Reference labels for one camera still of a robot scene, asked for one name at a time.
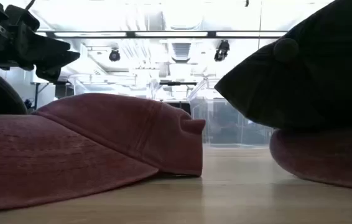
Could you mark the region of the long ceiling light bar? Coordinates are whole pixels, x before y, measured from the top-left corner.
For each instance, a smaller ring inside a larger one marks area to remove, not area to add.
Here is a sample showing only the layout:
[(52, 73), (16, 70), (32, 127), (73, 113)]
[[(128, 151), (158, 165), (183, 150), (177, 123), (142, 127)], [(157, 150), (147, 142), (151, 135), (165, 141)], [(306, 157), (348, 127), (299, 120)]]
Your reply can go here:
[(279, 31), (41, 31), (37, 34), (56, 39), (278, 39), (286, 34)]

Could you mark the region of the black ceiling spotlight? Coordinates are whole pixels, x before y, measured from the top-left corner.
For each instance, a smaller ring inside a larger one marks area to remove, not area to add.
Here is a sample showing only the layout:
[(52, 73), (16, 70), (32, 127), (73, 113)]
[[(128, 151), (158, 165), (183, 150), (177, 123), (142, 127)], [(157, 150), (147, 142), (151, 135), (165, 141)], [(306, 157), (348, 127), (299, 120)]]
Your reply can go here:
[(221, 40), (218, 48), (216, 49), (214, 60), (216, 62), (223, 61), (228, 56), (229, 49), (229, 42), (227, 40)]
[(112, 49), (109, 56), (108, 56), (109, 60), (111, 62), (117, 62), (120, 61), (121, 59), (121, 54), (119, 53), (119, 49)]

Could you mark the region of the faded red baseball cap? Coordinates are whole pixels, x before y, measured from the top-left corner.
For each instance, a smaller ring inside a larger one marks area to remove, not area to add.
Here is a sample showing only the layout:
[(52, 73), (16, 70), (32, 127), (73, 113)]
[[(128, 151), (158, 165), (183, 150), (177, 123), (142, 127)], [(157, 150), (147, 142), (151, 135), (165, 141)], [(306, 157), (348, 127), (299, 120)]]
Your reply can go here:
[(352, 189), (352, 127), (318, 132), (275, 131), (274, 160), (305, 180)]

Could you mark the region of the dark green baseball cap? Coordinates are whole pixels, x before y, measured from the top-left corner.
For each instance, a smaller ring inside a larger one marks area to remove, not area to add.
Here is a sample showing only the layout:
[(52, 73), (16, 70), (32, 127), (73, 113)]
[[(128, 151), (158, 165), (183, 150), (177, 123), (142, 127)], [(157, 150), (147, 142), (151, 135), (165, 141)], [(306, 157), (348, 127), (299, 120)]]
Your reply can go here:
[(352, 0), (333, 0), (215, 85), (242, 115), (278, 129), (352, 124)]

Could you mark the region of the background standing desk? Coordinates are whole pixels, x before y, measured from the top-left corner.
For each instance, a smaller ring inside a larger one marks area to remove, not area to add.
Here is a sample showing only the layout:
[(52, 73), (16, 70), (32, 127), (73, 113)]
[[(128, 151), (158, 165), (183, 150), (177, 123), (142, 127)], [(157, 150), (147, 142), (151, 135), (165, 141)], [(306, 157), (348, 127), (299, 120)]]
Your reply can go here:
[(47, 88), (49, 85), (61, 85), (61, 86), (67, 86), (70, 84), (70, 82), (48, 82), (48, 83), (42, 83), (42, 82), (31, 82), (31, 85), (35, 86), (35, 93), (34, 93), (34, 106), (32, 107), (34, 110), (38, 108), (38, 97), (39, 94)]

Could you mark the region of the grey ceiling air vent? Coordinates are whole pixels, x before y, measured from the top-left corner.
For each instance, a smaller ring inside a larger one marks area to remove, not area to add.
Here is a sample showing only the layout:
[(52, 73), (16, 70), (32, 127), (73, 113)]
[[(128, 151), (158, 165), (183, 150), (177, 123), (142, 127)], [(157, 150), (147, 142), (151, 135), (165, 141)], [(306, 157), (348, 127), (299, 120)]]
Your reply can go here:
[(188, 63), (190, 60), (191, 43), (171, 43), (172, 60), (175, 63)]

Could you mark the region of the clear acrylic box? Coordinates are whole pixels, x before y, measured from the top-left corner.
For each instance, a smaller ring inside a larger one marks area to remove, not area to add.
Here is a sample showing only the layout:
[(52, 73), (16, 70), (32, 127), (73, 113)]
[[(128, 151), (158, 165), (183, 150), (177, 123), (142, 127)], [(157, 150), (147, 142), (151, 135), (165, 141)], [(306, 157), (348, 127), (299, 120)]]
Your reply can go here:
[[(264, 146), (272, 128), (256, 124), (234, 109), (215, 89), (217, 78), (175, 81), (100, 75), (72, 75), (74, 94), (107, 93), (135, 96), (181, 108), (194, 119), (204, 119), (203, 142), (211, 146)], [(197, 82), (197, 85), (167, 86), (159, 82)]]

